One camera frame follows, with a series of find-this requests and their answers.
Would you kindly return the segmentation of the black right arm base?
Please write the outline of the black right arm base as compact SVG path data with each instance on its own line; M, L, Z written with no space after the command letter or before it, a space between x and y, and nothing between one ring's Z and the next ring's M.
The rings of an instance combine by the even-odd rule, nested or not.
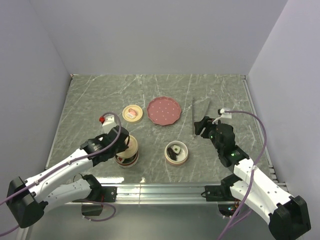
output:
M206 185L201 196L207 202L231 202L236 198L232 196L230 187L241 179L235 174L231 174L220 181L220 185Z

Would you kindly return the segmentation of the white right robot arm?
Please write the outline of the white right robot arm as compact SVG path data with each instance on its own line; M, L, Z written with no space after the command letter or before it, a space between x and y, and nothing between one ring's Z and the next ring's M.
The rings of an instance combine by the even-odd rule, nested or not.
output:
M194 123L194 132L212 142L222 165L232 172L216 189L205 187L206 201L240 200L267 223L276 240L296 240L311 229L306 201L281 189L254 164L236 145L231 125L205 116Z

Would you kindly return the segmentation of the cream lid pink handle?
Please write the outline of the cream lid pink handle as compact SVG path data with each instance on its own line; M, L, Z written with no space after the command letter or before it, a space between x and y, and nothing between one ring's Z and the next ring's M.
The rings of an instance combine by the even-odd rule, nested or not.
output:
M122 154L125 159L128 159L133 157L138 152L139 145L137 139L132 135L128 136L126 142L128 143L127 149L122 152Z

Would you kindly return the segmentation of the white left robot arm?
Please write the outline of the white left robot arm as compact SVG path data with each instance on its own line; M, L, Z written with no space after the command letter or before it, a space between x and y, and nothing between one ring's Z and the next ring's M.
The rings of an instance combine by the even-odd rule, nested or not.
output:
M88 139L69 157L44 172L26 180L21 177L13 179L4 203L18 226L22 229L30 227L45 213L65 203L101 201L103 188L92 174L70 184L66 181L125 151L128 137L129 132L117 125L109 133Z

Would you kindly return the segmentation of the steel round container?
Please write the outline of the steel round container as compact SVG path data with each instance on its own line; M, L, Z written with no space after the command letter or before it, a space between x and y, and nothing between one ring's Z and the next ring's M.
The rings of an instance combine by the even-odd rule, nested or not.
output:
M119 153L115 156L115 161L122 168L130 168L137 163L138 158L139 158L138 152L136 152L135 154Z

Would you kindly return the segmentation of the black seaweed piece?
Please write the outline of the black seaweed piece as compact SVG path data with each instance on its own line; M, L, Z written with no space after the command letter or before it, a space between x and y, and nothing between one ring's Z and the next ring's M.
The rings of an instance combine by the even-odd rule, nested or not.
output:
M168 154L168 156L169 156L169 158L170 158L171 160L177 161L177 156L178 156L178 154L175 153L175 151L173 150L172 147L169 147L169 148L167 149L167 154Z

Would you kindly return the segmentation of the steel food tongs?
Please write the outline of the steel food tongs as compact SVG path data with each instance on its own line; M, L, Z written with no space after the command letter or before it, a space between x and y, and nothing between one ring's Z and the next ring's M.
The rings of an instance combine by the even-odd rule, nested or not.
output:
M208 114L210 105L211 105L211 100L208 101L207 107L203 114L204 116ZM192 120L192 136L195 138L196 134L195 134L195 126L194 126L194 123L195 123L195 98L194 97L192 97L192 101L191 101L191 120Z

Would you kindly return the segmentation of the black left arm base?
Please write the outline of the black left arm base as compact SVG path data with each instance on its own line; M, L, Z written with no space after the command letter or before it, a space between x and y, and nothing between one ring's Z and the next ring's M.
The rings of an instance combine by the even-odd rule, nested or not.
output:
M92 175L84 175L82 179L89 184L90 193L85 198L88 201L113 203L117 197L116 186L102 186L102 184Z

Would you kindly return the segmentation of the cream lid with label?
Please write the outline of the cream lid with label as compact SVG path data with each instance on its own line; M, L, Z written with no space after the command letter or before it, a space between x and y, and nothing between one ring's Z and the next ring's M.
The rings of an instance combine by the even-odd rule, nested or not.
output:
M131 104L123 109L122 117L129 123L137 123L143 118L143 110L140 106Z

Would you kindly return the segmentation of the green sushi roll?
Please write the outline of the green sushi roll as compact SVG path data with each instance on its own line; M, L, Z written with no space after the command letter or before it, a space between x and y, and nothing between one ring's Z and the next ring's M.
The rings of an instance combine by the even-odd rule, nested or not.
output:
M181 147L179 145L172 145L171 146L173 152L176 154L176 155L179 155L180 154L180 151L181 151Z

